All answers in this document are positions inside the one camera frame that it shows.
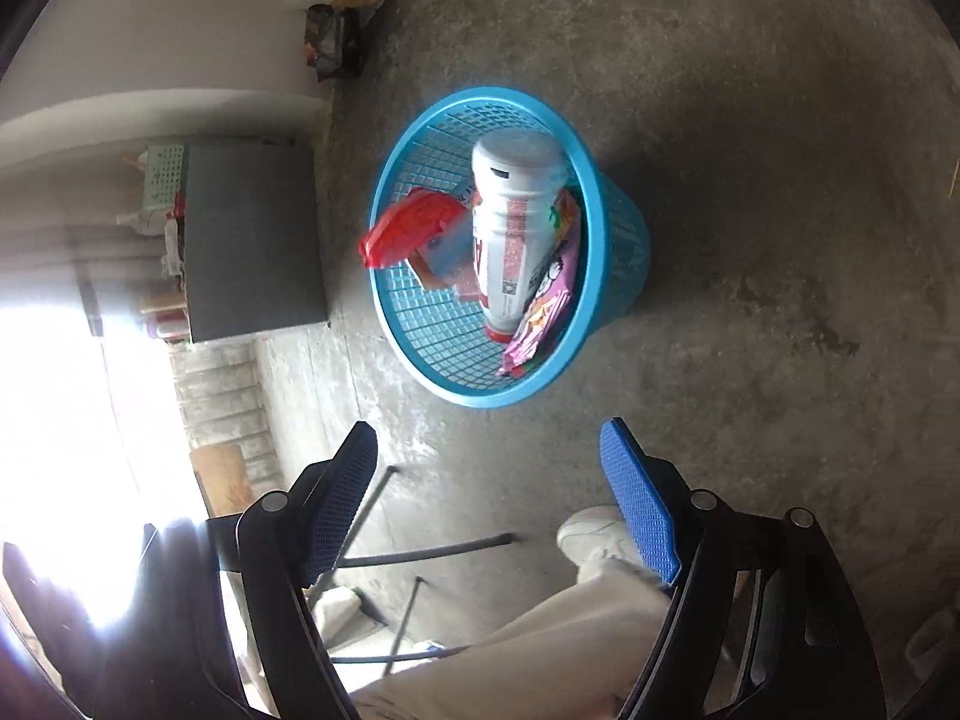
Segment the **pink snack wrapper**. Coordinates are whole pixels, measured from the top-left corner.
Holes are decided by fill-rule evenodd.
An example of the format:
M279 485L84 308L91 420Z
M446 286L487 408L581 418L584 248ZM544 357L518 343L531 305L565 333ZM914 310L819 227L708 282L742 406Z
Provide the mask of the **pink snack wrapper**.
M510 343L503 350L498 376L522 376L529 368L520 369L533 359L546 341L550 331L557 327L565 309L573 302L573 287L577 279L577 259L580 255L580 211L571 202L573 219L565 240L554 252L544 279L536 290L527 312Z

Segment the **white sneaker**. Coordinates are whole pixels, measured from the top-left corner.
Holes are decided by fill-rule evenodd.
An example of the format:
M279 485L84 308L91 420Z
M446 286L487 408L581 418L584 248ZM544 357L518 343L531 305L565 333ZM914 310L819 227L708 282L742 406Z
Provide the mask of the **white sneaker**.
M597 557L615 557L645 567L616 506L594 506L571 514L557 531L557 546L578 568Z

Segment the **concrete floor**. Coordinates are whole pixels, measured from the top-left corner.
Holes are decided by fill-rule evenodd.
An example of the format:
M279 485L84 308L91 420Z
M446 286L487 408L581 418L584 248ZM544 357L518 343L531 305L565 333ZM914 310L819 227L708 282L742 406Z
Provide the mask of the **concrete floor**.
M960 581L960 52L926 0L390 0L370 44L319 154L333 319L258 346L277 452L295 475L376 427L403 473L354 554L524 541L344 579L396 618L419 572L414 637L491 632L573 581L554 531L611 500L622 415L733 507L818 515L899 704L906 638ZM655 247L632 312L492 413L407 375L353 251L395 138L479 83L560 110Z

